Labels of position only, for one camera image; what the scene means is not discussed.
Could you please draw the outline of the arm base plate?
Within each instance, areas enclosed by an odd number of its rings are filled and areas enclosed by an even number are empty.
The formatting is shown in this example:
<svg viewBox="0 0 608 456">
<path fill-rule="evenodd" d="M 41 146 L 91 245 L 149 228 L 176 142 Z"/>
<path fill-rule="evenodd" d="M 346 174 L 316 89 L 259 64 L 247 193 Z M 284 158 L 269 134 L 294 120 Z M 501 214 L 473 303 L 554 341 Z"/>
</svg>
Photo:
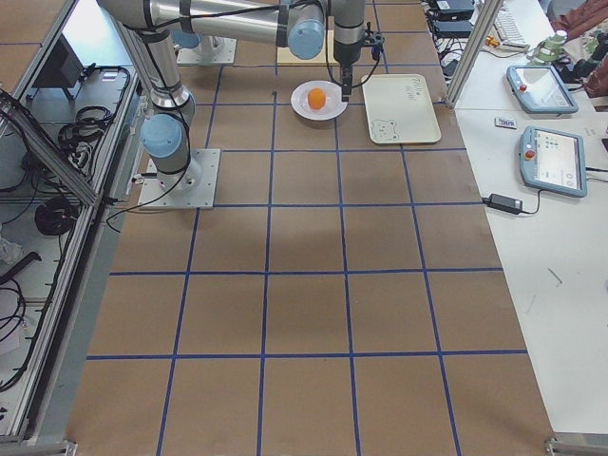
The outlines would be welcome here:
<svg viewBox="0 0 608 456">
<path fill-rule="evenodd" d="M 215 202 L 221 151 L 193 149 L 185 176 L 159 173 L 152 159 L 146 172 L 153 177 L 142 180 L 138 204 L 143 210 L 212 209 Z"/>
<path fill-rule="evenodd" d="M 174 39 L 180 66 L 209 67 L 231 65 L 235 61 L 237 40 L 196 35 L 194 39 Z"/>
</svg>

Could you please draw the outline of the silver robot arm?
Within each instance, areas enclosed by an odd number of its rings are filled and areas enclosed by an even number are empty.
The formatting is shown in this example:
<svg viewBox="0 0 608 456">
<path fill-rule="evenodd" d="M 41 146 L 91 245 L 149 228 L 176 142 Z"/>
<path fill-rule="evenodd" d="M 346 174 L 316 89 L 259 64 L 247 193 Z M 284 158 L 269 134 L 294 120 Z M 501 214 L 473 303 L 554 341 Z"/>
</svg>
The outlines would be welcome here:
<svg viewBox="0 0 608 456">
<path fill-rule="evenodd" d="M 177 46 L 192 50 L 198 55 L 215 55 L 224 48 L 224 39 L 217 36 L 172 30 L 171 37 Z"/>
<path fill-rule="evenodd" d="M 180 109 L 190 102 L 181 82 L 170 32 L 273 44 L 288 48 L 297 58 L 317 56 L 333 19 L 333 57 L 340 67 L 342 100 L 353 89 L 352 66 L 363 48 L 378 60 L 384 37 L 364 22 L 363 1 L 101 1 L 99 5 L 126 29 L 137 35 L 138 55 L 150 78 L 151 100 L 162 112 Z"/>
</svg>

